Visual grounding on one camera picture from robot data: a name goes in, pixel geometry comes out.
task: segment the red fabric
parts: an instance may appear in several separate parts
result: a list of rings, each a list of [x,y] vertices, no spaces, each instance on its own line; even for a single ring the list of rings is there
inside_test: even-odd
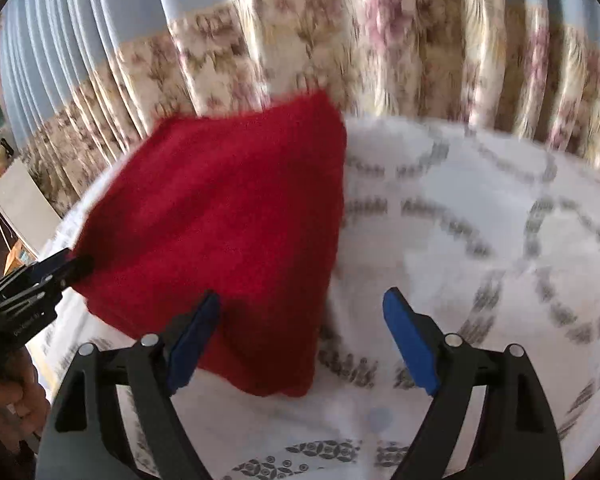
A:
[[[250,394],[304,395],[342,218],[346,131],[323,92],[262,113],[165,120],[90,213],[88,308],[133,338],[211,288],[200,366]]]

